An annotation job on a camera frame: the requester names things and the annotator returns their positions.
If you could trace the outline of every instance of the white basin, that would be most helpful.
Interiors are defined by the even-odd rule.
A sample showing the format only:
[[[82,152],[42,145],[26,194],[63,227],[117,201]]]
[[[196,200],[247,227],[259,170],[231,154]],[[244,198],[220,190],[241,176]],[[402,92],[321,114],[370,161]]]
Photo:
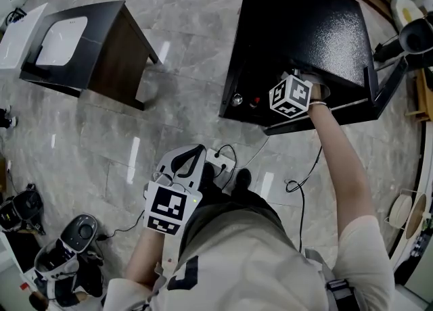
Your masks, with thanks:
[[[64,66],[74,55],[76,46],[87,25],[87,18],[62,20],[53,24],[42,42],[37,66]]]
[[[21,71],[22,63],[43,18],[54,12],[55,8],[46,3],[7,27],[0,43],[0,70],[18,73]]]

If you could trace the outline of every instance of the marble floor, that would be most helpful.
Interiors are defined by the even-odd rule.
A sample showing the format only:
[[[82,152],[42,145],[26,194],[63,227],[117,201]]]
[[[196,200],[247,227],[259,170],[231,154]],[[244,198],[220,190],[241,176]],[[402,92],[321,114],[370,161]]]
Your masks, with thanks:
[[[45,2],[67,9],[102,1],[111,0],[29,0],[25,9]],[[57,237],[83,212],[94,215],[107,234],[134,224],[143,209],[144,184],[169,149],[231,143],[243,166],[267,139],[257,126],[218,117],[242,0],[125,1],[164,59],[163,65],[150,66],[143,74],[145,99],[156,98],[148,110],[139,112],[91,92],[77,100],[12,76],[0,78],[0,104],[11,104],[20,119],[14,130],[0,132],[3,150],[12,161],[17,189],[34,182],[43,196],[43,242]],[[372,8],[362,2],[361,7],[373,47],[395,34]],[[386,213],[401,188],[413,187],[419,159],[420,125],[404,117],[413,106],[412,94],[408,79],[379,120],[344,127],[367,169],[388,247],[396,231],[384,222]],[[131,159],[134,141],[138,151]],[[266,173],[273,173],[267,200],[295,245],[302,201],[299,193],[284,191],[283,181],[302,180],[319,147],[313,130],[274,136],[249,165],[251,189],[258,193]],[[229,150],[224,153],[231,156]],[[227,178],[226,173],[218,183]],[[304,246],[316,248],[332,264],[337,254],[336,205],[323,157],[304,191]],[[109,277],[122,274],[139,232],[138,226],[101,243]],[[167,238],[168,268],[176,262],[178,245],[178,239]]]

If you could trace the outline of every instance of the dark wood side table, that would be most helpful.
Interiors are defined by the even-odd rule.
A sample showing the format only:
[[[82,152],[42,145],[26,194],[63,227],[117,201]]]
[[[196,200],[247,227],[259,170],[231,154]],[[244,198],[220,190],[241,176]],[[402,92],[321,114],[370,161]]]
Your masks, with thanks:
[[[37,66],[51,26],[82,16],[87,17],[87,25],[69,62],[64,66]],[[84,89],[92,90],[144,110],[144,103],[136,100],[136,95],[149,57],[159,62],[124,1],[96,3],[45,17],[20,78],[75,97]]]

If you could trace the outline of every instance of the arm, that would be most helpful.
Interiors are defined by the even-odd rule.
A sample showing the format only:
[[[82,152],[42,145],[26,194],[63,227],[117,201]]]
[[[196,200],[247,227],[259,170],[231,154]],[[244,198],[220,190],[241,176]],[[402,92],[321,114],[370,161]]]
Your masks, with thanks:
[[[319,134],[336,192],[338,236],[341,236],[355,218],[375,214],[367,174],[331,111],[324,105],[312,105],[309,116]]]
[[[158,278],[154,270],[162,261],[163,248],[164,234],[144,228],[129,260],[125,278],[152,290]]]

